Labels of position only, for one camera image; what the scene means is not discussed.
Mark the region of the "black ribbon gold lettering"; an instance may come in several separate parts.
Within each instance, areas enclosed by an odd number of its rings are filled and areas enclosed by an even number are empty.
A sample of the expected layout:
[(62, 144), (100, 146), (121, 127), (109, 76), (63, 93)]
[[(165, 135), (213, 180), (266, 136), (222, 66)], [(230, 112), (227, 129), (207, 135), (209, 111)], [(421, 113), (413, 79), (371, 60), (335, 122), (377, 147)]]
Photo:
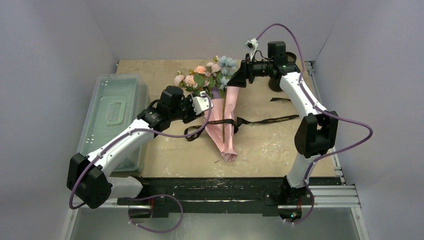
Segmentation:
[[(270, 102), (277, 102), (277, 101), (291, 102), (291, 100), (289, 98), (273, 97), (273, 98), (270, 99)], [(299, 118), (299, 117), (300, 116), (298, 114), (293, 114), (293, 115), (281, 116), (281, 117), (276, 117), (276, 118), (267, 118), (267, 119), (258, 120), (258, 121), (249, 121), (249, 120), (246, 120), (242, 117), (236, 117), (236, 120), (233, 120), (233, 119), (210, 120), (210, 121), (207, 122), (206, 125), (231, 124), (234, 127), (233, 133), (236, 134), (241, 125), (274, 124), (274, 123), (281, 123), (281, 122), (285, 122), (285, 121), (294, 120), (294, 119)], [(201, 127), (201, 125), (189, 126), (188, 128), (186, 128), (184, 130), (184, 135), (187, 135), (189, 133), (189, 130), (191, 130), (191, 129), (198, 130), (200, 127)], [(203, 131), (204, 130), (200, 130), (198, 133), (196, 133), (192, 136), (186, 137), (186, 140), (188, 142), (196, 140), (202, 134)]]

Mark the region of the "artificial flower bouquet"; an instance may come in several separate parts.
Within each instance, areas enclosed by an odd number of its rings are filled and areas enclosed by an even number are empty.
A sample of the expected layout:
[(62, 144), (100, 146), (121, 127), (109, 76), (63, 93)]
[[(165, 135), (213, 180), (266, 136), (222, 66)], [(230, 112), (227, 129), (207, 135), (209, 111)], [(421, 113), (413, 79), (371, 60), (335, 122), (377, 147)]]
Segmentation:
[(198, 65), (187, 74), (178, 71), (173, 84), (192, 93), (206, 92), (212, 99), (225, 99), (228, 82), (237, 70), (237, 61), (231, 57), (215, 56), (212, 62)]

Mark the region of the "pink wrapping paper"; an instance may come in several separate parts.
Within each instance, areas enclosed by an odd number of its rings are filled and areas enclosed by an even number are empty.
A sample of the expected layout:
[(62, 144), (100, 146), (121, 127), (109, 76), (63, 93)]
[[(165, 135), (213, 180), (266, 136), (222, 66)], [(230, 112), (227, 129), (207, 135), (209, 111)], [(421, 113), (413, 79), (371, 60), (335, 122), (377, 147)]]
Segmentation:
[[(236, 120), (236, 104), (240, 88), (229, 86), (226, 89), (224, 98), (212, 100), (213, 108), (211, 110), (210, 121)], [(235, 127), (231, 123), (208, 124), (205, 127), (206, 133), (217, 146), (225, 162), (233, 162), (238, 154), (233, 144)]]

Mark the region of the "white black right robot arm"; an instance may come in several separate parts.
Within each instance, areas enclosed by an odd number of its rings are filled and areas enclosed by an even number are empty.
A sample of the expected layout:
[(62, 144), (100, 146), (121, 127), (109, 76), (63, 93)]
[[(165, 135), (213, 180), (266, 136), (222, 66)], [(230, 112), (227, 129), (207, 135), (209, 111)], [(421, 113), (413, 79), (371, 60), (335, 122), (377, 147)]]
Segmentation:
[(286, 176), (287, 186), (281, 189), (280, 196), (288, 204), (300, 198), (299, 189), (308, 185), (314, 168), (314, 161), (333, 148), (338, 128), (337, 113), (327, 116), (326, 108), (313, 96), (303, 79), (303, 73), (290, 60), (284, 41), (271, 41), (267, 44), (268, 56), (257, 61), (254, 59), (258, 41), (253, 38), (245, 42), (249, 53), (240, 63), (240, 68), (230, 78), (228, 86), (245, 88), (256, 77), (270, 77), (279, 82), (279, 87), (289, 96), (301, 119), (294, 136), (297, 155)]

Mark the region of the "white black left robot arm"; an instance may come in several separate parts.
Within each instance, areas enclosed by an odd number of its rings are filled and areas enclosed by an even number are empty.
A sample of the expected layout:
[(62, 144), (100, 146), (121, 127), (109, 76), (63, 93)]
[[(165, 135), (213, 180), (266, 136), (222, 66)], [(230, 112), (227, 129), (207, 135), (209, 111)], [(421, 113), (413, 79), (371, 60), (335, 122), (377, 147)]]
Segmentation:
[(208, 111), (213, 104), (205, 91), (187, 96), (177, 86), (167, 86), (159, 99), (142, 110), (136, 119), (112, 140), (88, 153), (76, 153), (69, 162), (66, 186), (71, 191), (69, 208), (84, 205), (96, 209), (109, 199), (131, 199), (146, 203), (149, 191), (135, 177), (112, 177), (115, 168), (136, 149), (165, 133), (173, 121), (189, 123)]

